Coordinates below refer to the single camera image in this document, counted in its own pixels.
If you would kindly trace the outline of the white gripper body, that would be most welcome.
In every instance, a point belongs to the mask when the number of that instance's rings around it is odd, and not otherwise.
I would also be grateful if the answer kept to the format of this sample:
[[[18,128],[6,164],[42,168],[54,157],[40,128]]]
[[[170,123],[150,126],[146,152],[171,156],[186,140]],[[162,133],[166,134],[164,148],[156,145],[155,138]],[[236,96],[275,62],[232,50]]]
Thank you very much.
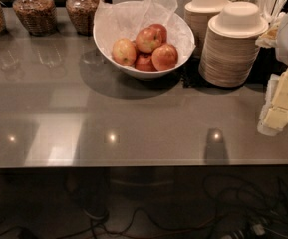
[[[266,106],[270,107],[272,103],[272,99],[274,97],[274,94],[277,89],[277,85],[279,83],[280,77],[278,75],[272,74],[270,76],[270,79],[267,84],[266,88],[266,96],[265,96],[265,101],[266,101]]]

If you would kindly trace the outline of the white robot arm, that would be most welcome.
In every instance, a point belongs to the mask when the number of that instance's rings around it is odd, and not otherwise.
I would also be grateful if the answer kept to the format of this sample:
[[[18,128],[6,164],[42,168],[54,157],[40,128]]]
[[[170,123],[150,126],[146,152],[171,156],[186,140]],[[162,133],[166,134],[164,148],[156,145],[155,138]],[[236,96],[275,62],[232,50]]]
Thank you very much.
[[[288,66],[288,13],[276,32],[276,59]],[[288,124],[288,68],[280,76],[272,74],[267,85],[257,130],[275,136]]]

